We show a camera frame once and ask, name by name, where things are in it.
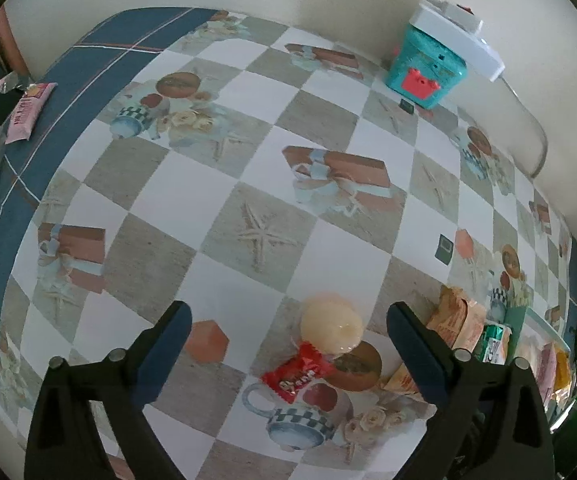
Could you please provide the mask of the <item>white green cracker packet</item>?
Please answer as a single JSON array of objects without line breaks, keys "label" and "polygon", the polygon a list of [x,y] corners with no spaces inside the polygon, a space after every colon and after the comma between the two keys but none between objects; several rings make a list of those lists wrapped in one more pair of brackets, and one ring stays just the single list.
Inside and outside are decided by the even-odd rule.
[{"label": "white green cracker packet", "polygon": [[487,323],[483,326],[479,341],[474,350],[475,358],[482,363],[504,365],[509,353],[509,340],[512,330],[499,323]]}]

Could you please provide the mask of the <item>pink snack bag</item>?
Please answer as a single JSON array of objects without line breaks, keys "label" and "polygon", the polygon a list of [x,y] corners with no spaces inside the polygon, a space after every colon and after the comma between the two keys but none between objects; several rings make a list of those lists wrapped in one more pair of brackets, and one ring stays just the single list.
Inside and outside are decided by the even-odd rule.
[{"label": "pink snack bag", "polygon": [[546,344],[541,351],[537,385],[543,408],[547,408],[554,391],[557,369],[557,347],[553,342]]}]

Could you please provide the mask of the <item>orange striped bread packet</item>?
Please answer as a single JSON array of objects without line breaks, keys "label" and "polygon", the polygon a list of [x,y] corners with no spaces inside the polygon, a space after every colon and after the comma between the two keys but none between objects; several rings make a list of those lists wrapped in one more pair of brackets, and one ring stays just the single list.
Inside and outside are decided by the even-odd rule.
[{"label": "orange striped bread packet", "polygon": [[[462,348],[474,352],[485,326],[486,313],[486,309],[477,301],[469,299],[461,287],[442,285],[439,307],[429,318],[426,327],[436,332],[451,350]],[[423,401],[422,394],[404,364],[384,382],[383,389],[415,401]]]}]

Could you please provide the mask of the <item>small cream round bun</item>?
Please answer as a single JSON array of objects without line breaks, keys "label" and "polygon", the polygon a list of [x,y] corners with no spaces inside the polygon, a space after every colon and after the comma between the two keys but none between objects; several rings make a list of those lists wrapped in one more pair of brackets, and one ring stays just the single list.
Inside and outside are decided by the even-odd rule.
[{"label": "small cream round bun", "polygon": [[308,298],[302,303],[299,335],[322,354],[340,356],[360,344],[364,323],[351,302],[334,294]]}]

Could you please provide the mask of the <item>small red candy packet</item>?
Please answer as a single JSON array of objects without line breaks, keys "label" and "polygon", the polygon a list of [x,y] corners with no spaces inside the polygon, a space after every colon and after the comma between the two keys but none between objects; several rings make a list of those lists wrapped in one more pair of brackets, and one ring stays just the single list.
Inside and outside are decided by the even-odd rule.
[{"label": "small red candy packet", "polygon": [[313,380],[331,375],[334,370],[335,366],[329,359],[313,344],[304,341],[294,356],[275,370],[264,373],[261,380],[283,401],[293,404],[303,388]]}]

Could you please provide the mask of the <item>yellow soft bread packet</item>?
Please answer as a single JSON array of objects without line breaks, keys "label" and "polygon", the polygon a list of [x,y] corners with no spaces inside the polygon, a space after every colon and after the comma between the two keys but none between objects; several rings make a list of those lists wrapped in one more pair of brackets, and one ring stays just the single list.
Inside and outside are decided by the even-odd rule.
[{"label": "yellow soft bread packet", "polygon": [[570,394],[573,375],[571,374],[569,355],[560,348],[556,349],[556,370],[554,382],[554,399],[563,405]]}]

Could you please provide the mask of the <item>teal rimmed white tray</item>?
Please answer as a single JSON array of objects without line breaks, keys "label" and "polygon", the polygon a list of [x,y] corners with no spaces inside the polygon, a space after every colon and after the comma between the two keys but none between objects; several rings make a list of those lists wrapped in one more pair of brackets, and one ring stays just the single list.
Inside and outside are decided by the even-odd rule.
[{"label": "teal rimmed white tray", "polygon": [[[570,349],[559,333],[544,318],[541,318],[535,310],[528,307],[515,307],[506,311],[504,324],[512,330],[509,340],[509,353],[506,363],[515,358],[523,358],[529,363],[529,368],[537,381],[538,368],[540,365],[541,351],[546,344],[553,342],[557,348],[564,350],[569,355]],[[546,418],[552,420],[560,412],[565,410],[567,402],[559,405],[554,399],[554,391],[547,408],[544,409]]]}]

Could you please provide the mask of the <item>small pink candy packet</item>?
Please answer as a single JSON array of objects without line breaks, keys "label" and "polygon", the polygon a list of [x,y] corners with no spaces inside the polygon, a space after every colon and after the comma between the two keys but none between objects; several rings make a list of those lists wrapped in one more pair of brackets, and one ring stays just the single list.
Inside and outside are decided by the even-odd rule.
[{"label": "small pink candy packet", "polygon": [[42,82],[41,84],[31,84],[27,88],[16,104],[8,123],[6,145],[30,139],[43,107],[57,87],[56,82]]}]

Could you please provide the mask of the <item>checkered patterned tablecloth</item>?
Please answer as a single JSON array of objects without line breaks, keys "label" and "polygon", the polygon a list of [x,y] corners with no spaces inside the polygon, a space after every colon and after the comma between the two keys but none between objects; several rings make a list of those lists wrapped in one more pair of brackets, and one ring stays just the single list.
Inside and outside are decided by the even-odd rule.
[{"label": "checkered patterned tablecloth", "polygon": [[[568,347],[577,244],[463,108],[421,110],[340,44],[242,14],[121,12],[46,74],[0,166],[0,419],[25,445],[50,359],[102,360],[176,300],[194,333],[145,416],[190,479],[388,479],[433,410],[383,389],[386,312],[441,286],[528,307]],[[261,376],[302,303],[345,298],[358,347],[293,404]]]}]

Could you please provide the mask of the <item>teal toy box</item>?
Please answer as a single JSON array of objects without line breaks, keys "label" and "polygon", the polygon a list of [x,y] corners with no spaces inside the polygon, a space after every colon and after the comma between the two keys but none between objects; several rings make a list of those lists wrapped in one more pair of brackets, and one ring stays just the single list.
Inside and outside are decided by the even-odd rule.
[{"label": "teal toy box", "polygon": [[421,29],[407,25],[385,84],[400,96],[430,110],[466,75],[463,58]]}]

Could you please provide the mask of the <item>silver foil wrapper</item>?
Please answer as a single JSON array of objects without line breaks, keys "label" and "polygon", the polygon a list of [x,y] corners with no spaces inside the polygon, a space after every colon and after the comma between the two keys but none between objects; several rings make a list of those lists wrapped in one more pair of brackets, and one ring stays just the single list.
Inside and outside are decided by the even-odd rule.
[{"label": "silver foil wrapper", "polygon": [[0,93],[8,94],[13,91],[26,92],[33,84],[34,80],[31,76],[11,72],[0,79]]}]

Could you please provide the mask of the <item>white power strip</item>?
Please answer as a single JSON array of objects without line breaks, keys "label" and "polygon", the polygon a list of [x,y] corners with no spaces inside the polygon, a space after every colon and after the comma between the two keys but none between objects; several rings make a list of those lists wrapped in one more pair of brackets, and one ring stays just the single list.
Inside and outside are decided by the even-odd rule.
[{"label": "white power strip", "polygon": [[496,50],[480,36],[482,20],[452,3],[442,8],[421,2],[409,23],[453,51],[477,74],[496,81],[505,64]]}]

